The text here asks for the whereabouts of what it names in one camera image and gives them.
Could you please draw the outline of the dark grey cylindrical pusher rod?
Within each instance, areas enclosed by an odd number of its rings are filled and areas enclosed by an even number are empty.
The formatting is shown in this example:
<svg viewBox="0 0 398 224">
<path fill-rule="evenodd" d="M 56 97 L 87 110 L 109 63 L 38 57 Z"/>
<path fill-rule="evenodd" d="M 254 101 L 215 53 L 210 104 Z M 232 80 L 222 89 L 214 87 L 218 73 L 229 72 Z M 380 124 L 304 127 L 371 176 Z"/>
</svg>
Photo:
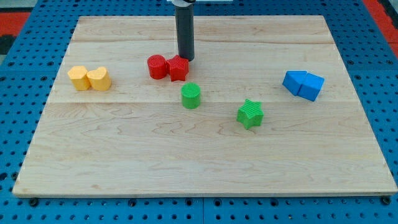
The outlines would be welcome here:
<svg viewBox="0 0 398 224">
<path fill-rule="evenodd" d="M 195 58 L 193 4 L 195 0 L 174 0 L 178 54 L 192 61 Z"/>
</svg>

